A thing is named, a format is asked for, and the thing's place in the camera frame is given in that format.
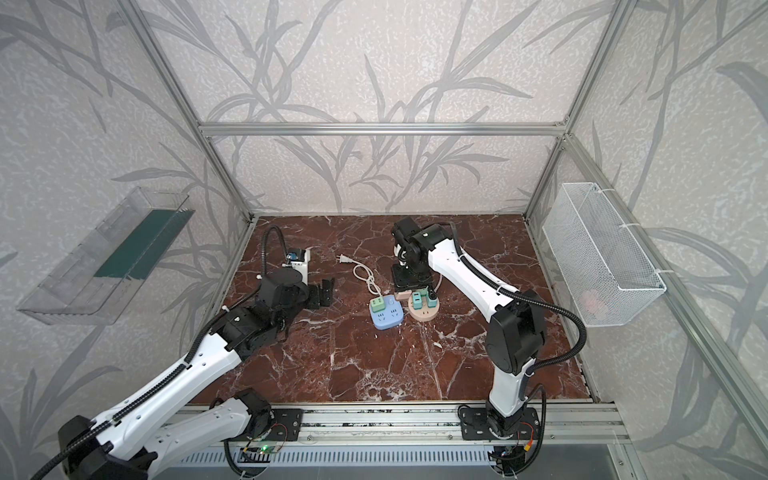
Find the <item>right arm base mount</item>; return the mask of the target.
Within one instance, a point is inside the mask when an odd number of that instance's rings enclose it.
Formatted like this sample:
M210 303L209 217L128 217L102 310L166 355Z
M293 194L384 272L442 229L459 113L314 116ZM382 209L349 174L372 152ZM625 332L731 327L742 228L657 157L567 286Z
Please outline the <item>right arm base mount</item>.
M535 440L541 420L535 408L524 405L509 417L499 414L493 407L471 407L461 404L457 408L463 440Z

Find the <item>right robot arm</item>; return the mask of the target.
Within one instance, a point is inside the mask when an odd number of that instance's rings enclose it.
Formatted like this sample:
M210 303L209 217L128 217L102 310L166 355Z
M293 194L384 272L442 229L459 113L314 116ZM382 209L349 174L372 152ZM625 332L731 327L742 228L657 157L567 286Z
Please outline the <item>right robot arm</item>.
M574 358L585 347L584 321L575 313L544 301L535 291L522 292L492 274L461 246L453 222L420 227L406 217L394 224L391 234L397 258L394 275L404 275L409 287L415 290L431 286L432 275L439 274L485 318L486 354L494 367L486 412L494 434L508 437L508 430L519 421L526 407L528 380L543 368ZM541 359L539 353L547 341L547 312L572 322L578 339L566 353Z

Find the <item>teal green cube charger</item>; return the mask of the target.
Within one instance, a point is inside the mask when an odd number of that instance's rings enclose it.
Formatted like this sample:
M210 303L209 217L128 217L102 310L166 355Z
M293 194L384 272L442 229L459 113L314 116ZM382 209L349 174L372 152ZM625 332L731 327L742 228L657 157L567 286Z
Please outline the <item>teal green cube charger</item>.
M423 298L420 291L413 291L411 294L411 303L415 310L423 308Z

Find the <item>pink cube charger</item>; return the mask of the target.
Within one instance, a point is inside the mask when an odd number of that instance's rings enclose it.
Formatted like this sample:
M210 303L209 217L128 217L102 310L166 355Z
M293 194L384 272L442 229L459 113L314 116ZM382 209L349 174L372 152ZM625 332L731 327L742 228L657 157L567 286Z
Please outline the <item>pink cube charger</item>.
M407 302L411 294L412 294L411 290L406 290L406 291L396 292L394 296L398 302L403 302L403 301Z

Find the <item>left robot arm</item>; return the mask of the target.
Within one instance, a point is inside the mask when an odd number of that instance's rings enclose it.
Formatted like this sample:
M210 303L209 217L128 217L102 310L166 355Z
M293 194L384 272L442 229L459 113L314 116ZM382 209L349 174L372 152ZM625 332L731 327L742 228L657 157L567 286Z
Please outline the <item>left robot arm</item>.
M308 284L291 267L263 275L254 291L211 318L161 375L96 417L76 416L63 425L60 452L34 478L62 467L70 479L150 479L214 442L269 433L272 407L251 388L193 418L166 423L219 377L287 334L300 312L331 306L334 287L333 279Z

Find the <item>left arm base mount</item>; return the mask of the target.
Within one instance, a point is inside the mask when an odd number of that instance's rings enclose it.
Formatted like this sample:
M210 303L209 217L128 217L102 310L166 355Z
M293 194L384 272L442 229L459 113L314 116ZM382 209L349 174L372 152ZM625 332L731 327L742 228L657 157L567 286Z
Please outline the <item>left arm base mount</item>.
M295 442L298 440L304 411L299 408L277 408L257 413L245 430L230 441Z

